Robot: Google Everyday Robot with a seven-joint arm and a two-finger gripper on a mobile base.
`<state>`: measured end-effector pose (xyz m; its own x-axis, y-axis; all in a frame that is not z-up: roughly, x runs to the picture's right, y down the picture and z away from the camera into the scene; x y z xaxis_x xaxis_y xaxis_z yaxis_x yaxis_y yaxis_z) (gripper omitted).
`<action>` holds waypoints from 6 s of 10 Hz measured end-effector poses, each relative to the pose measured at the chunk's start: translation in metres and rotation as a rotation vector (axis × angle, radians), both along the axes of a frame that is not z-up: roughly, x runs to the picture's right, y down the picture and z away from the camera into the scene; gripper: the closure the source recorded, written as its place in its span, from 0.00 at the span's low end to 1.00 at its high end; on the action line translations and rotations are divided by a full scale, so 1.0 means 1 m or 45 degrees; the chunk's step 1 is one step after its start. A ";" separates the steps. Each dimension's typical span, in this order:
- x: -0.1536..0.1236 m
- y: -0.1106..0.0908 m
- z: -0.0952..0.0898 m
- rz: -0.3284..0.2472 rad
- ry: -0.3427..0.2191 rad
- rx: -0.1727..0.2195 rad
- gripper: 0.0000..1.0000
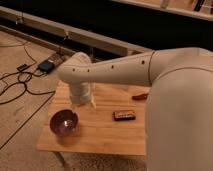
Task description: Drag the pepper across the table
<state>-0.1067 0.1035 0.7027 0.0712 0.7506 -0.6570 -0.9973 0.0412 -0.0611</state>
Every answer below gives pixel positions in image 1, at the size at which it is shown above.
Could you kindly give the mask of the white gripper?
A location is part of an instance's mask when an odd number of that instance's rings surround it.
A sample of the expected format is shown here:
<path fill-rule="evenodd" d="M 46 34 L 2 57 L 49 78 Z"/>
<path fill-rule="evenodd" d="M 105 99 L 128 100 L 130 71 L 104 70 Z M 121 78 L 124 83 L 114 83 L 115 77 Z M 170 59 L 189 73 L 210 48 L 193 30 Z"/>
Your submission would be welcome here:
<path fill-rule="evenodd" d="M 79 83 L 79 84 L 70 84 L 70 99 L 74 104 L 86 104 L 90 102 L 90 106 L 96 109 L 96 102 L 91 99 L 91 84 L 90 83 Z"/>

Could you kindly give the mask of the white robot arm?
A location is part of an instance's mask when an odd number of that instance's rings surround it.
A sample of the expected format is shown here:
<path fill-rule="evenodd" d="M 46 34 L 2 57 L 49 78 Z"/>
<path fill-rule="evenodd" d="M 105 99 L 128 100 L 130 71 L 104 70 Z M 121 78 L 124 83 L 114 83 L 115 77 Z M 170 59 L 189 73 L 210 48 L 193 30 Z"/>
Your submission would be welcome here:
<path fill-rule="evenodd" d="M 91 99 L 93 83 L 147 86 L 147 171 L 213 171 L 213 51 L 156 50 L 93 63 L 82 52 L 58 69 L 71 101 Z"/>

